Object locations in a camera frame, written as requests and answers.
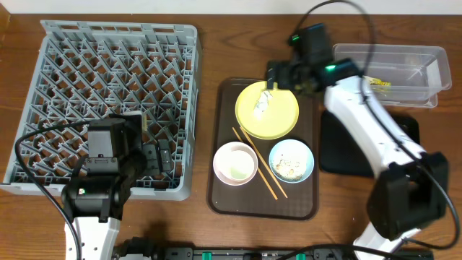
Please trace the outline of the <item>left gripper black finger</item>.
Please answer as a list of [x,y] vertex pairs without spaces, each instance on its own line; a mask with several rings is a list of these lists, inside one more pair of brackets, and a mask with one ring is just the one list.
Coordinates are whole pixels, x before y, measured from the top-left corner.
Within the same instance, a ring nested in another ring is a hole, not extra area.
[[147,166],[144,171],[145,176],[157,176],[160,174],[160,164],[157,157],[157,147],[155,144],[143,144],[142,152],[147,159]]
[[162,172],[169,173],[173,169],[172,155],[170,152],[169,141],[166,139],[159,139],[157,141],[158,154],[160,156]]

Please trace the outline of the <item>right wooden chopstick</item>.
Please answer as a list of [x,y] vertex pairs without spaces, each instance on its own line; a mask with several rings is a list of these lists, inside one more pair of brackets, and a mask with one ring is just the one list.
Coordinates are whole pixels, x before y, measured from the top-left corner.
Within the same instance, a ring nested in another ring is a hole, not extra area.
[[279,188],[279,190],[282,192],[282,194],[284,195],[284,197],[287,199],[288,196],[285,192],[285,190],[282,188],[281,184],[279,183],[278,179],[276,178],[276,176],[273,174],[271,168],[269,167],[269,164],[266,162],[266,160],[263,158],[262,154],[260,153],[260,151],[258,150],[257,146],[253,143],[252,139],[249,137],[248,133],[246,132],[246,130],[240,126],[240,130],[242,131],[243,135],[245,136],[245,138],[249,141],[250,145],[252,146],[252,148],[256,151],[256,154],[258,155],[258,157],[260,158],[261,162],[263,163],[263,166],[265,167],[265,169],[269,172],[269,175],[273,178],[275,184],[277,185],[277,187]]

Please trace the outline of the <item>brown serving tray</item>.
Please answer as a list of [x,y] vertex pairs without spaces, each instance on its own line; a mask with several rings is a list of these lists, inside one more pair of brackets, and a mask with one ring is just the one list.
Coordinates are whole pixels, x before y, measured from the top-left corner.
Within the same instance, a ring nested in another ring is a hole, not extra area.
[[[235,116],[235,102],[238,95],[254,79],[229,78],[223,81],[217,94],[217,112],[214,126],[214,146],[216,152],[222,145],[237,140],[235,132],[239,124]],[[318,156],[319,111],[318,101],[307,96],[298,96],[300,114],[297,124],[285,139],[296,139],[305,143]],[[270,173],[260,164],[265,179],[257,173],[249,182],[239,186],[227,185],[219,180],[212,170],[209,174],[207,202],[219,214],[265,217],[281,220],[304,221],[313,218],[319,208],[319,168],[314,164],[313,172],[299,183],[280,185],[284,196]]]

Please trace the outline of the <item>wooden chopstick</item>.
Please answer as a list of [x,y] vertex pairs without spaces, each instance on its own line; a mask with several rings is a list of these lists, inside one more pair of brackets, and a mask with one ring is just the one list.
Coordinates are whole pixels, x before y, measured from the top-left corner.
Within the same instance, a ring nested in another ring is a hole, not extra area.
[[258,155],[258,157],[260,158],[261,162],[263,163],[263,166],[265,167],[265,169],[269,172],[269,175],[273,178],[275,184],[277,185],[277,187],[279,188],[279,190],[282,192],[282,194],[284,195],[284,197],[287,199],[288,196],[285,192],[285,190],[282,188],[281,184],[279,183],[278,179],[276,178],[276,176],[273,174],[271,168],[269,167],[269,164],[266,162],[266,160],[263,158],[262,154],[260,153],[260,151],[258,150],[257,146],[253,143],[252,139],[249,137],[248,133],[246,132],[246,130],[240,126],[240,130],[242,131],[243,135],[245,136],[245,138],[249,141],[250,145],[252,146],[252,148],[256,151],[256,154]]
[[[237,130],[235,129],[235,127],[232,127],[232,130],[233,130],[235,136],[237,137],[237,139],[238,139],[240,142],[242,142],[243,144],[245,144],[244,141],[243,141],[243,139],[240,137],[240,135],[238,134]],[[260,177],[262,178],[263,182],[266,184],[267,189],[270,191],[270,193],[272,194],[273,198],[277,201],[277,200],[278,200],[277,195],[275,194],[273,188],[270,186],[269,182],[267,181],[266,177],[264,176],[264,174],[262,173],[261,169],[260,169],[259,166],[258,166],[257,154],[255,153],[255,151],[254,151],[252,148],[250,148],[250,150],[251,150],[250,157],[251,157],[252,160],[253,160],[253,164],[254,164],[254,167],[253,167],[253,168],[255,169],[254,171],[260,175]]]

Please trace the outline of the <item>black plastic tray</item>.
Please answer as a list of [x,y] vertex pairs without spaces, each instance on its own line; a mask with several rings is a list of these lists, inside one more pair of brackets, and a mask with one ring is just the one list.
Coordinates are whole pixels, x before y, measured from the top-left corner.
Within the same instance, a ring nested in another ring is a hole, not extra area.
[[[419,124],[416,119],[402,113],[392,113],[391,118],[411,141],[420,144]],[[395,152],[395,148],[398,148],[386,133],[379,136],[378,141],[373,143],[375,147],[385,148],[381,147],[385,146],[383,141],[391,142],[393,152]],[[409,164],[404,168],[408,177],[419,175],[419,170],[415,165],[410,162],[405,163]],[[344,176],[375,177],[361,146],[351,136],[343,123],[327,110],[321,116],[320,168],[324,172]]]

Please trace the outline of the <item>green yellow snack wrapper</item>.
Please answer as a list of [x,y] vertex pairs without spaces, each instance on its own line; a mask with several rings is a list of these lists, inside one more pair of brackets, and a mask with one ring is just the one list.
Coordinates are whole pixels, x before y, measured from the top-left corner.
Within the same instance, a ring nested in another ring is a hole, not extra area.
[[390,82],[384,82],[381,79],[369,76],[364,76],[364,78],[369,82],[369,85],[374,92],[387,93],[391,91]]

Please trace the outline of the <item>light blue bowl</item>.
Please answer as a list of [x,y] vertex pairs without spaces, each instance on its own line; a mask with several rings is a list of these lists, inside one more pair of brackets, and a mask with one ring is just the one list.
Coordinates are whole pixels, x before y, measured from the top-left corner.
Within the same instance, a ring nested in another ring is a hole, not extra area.
[[285,139],[276,143],[269,153],[271,172],[285,183],[301,183],[314,172],[315,158],[305,143]]

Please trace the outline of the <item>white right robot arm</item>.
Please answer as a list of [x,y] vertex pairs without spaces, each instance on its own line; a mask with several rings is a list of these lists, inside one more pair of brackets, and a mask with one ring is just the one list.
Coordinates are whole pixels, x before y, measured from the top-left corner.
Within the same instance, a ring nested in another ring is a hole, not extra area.
[[349,132],[375,176],[367,201],[370,222],[349,249],[357,259],[396,259],[413,235],[447,210],[457,214],[447,194],[448,161],[402,131],[351,59],[334,61],[324,25],[297,26],[288,43],[293,56],[268,63],[268,87],[323,92],[326,110]]

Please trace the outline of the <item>yellow plate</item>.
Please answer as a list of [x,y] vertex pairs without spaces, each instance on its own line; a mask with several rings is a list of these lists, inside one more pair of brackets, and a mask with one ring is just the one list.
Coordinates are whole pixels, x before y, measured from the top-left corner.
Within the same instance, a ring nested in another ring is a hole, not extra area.
[[269,90],[273,98],[262,119],[253,115],[256,101],[266,88],[266,81],[248,85],[241,91],[235,103],[237,122],[252,137],[258,139],[278,139],[288,134],[296,125],[299,117],[297,98],[290,90],[274,88]]

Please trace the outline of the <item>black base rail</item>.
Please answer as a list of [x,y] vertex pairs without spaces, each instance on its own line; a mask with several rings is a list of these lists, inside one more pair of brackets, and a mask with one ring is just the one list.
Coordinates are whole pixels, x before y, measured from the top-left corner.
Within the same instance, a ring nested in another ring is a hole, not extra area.
[[[161,247],[148,238],[134,237],[113,249],[111,260],[277,260],[289,251],[232,248]],[[295,260],[351,260],[356,256],[340,249],[315,249],[293,256]]]

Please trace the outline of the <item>white napkin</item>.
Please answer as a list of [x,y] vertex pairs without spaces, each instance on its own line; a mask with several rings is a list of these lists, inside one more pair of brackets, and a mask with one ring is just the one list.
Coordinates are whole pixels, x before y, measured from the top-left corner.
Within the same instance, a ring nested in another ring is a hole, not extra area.
[[268,109],[269,101],[273,98],[271,92],[269,90],[264,90],[253,109],[253,115],[258,120],[262,119],[264,112]]

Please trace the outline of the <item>pink white bowl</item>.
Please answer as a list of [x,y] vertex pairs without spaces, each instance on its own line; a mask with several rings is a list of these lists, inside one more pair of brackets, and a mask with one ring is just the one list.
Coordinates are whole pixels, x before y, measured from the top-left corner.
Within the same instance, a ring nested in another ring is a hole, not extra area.
[[214,154],[212,166],[218,179],[229,186],[242,186],[256,175],[250,146],[242,142],[228,142]]

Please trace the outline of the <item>left wooden chopstick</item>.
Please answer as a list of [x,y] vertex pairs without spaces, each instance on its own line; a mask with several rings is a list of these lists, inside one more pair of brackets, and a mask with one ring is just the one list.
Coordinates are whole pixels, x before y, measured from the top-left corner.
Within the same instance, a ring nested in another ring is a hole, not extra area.
[[[235,129],[235,127],[232,127],[232,130],[233,130],[235,136],[237,137],[237,139],[238,139],[240,142],[242,142],[243,144],[245,144],[244,141],[243,141],[243,139],[240,137],[240,135],[238,134],[237,130]],[[261,169],[260,169],[259,166],[258,166],[257,154],[255,153],[255,151],[254,151],[252,148],[250,148],[250,150],[251,150],[250,157],[251,157],[252,160],[253,160],[253,164],[254,164],[254,167],[253,167],[253,168],[255,169],[254,171],[260,175],[260,177],[262,178],[263,182],[266,184],[267,189],[270,191],[270,193],[272,194],[273,198],[277,201],[277,200],[278,200],[277,195],[275,194],[273,188],[270,186],[269,182],[267,181],[266,177],[264,176],[264,174],[262,173]]]

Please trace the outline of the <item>clear plastic bin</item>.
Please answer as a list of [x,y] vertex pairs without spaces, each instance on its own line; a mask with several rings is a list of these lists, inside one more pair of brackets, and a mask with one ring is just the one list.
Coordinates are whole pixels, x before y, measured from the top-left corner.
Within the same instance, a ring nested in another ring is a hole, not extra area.
[[377,44],[366,75],[385,83],[373,87],[383,105],[434,108],[437,94],[452,87],[448,56],[439,46]]

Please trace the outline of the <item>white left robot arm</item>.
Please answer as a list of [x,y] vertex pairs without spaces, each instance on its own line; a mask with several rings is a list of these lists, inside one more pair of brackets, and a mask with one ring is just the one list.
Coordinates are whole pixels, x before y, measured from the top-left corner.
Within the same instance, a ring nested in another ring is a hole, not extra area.
[[140,111],[93,120],[89,152],[77,163],[61,192],[71,224],[65,228],[67,259],[161,259],[147,238],[134,237],[121,246],[123,206],[138,178],[166,175],[173,169],[165,140],[143,144],[147,117]]

